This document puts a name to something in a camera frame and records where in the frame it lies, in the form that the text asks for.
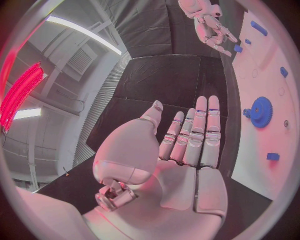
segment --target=white robot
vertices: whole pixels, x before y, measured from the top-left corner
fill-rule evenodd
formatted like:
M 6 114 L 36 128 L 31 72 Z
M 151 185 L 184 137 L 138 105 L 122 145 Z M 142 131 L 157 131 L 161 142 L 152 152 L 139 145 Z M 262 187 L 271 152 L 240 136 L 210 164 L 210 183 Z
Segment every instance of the white robot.
M 195 30 L 200 41 L 231 57 L 231 52 L 225 50 L 220 44 L 227 38 L 234 43 L 238 40 L 216 19 L 223 15 L 220 6 L 212 5 L 210 0 L 179 0 L 178 3 L 186 16 L 194 19 Z
M 224 222 L 227 191 L 216 169 L 218 98 L 211 96 L 207 103 L 200 96 L 183 125 L 184 114 L 178 112 L 159 146 L 155 135 L 162 111 L 156 100 L 140 118 L 115 129 L 96 153 L 93 175 L 105 186 L 95 195 L 99 206 L 84 219 L 100 239 L 108 228 L 104 219 L 112 228 L 106 231 L 124 234 L 111 239 L 206 240 Z M 197 170 L 202 145 L 203 167 Z

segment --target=red light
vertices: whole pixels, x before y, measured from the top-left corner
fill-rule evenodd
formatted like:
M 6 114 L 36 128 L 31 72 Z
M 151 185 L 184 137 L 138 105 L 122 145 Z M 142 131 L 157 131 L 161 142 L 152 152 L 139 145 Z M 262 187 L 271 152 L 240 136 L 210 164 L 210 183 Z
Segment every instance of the red light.
M 40 67 L 40 62 L 38 62 L 31 66 L 8 91 L 0 107 L 0 123 L 6 133 L 9 131 L 15 115 L 25 99 L 43 80 L 43 74 L 44 71 Z

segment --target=fluorescent light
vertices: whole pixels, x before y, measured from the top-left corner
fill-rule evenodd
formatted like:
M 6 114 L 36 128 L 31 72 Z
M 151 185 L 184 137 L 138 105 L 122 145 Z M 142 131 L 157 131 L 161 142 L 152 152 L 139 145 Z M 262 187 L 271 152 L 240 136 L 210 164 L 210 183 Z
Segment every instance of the fluorescent light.
M 41 116 L 40 108 L 17 111 L 13 119 L 16 120 L 16 119 L 23 119 L 23 118 L 36 117 L 36 116 Z
M 91 32 L 90 30 L 87 30 L 86 28 L 79 26 L 71 21 L 67 21 L 64 20 L 62 18 L 56 17 L 56 16 L 49 16 L 46 20 L 47 22 L 51 22 L 51 23 L 57 23 L 57 24 L 61 24 L 64 25 L 66 27 L 69 27 L 71 29 L 75 29 L 85 35 L 88 35 L 89 37 L 91 37 L 92 39 L 95 39 L 96 41 L 102 43 L 103 45 L 105 45 L 106 47 L 110 48 L 111 50 L 113 50 L 114 52 L 116 52 L 117 54 L 121 55 L 122 52 L 117 49 L 115 46 L 111 45 L 108 41 L 105 41 L 102 37 L 96 35 L 95 33 Z

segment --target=air vent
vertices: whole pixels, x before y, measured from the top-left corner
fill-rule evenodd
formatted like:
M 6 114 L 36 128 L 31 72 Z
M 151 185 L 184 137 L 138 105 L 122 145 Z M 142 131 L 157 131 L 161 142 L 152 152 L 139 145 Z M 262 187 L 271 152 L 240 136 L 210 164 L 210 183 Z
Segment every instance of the air vent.
M 82 75 L 92 61 L 93 59 L 82 48 L 79 48 L 67 63 Z

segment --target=blue gear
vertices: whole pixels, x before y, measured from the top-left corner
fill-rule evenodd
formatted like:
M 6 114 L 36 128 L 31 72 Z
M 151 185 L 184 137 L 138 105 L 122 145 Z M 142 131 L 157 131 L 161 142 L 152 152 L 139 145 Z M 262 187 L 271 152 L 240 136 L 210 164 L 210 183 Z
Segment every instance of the blue gear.
M 273 107 L 269 99 L 264 96 L 256 99 L 251 108 L 251 122 L 257 128 L 266 127 L 272 118 Z

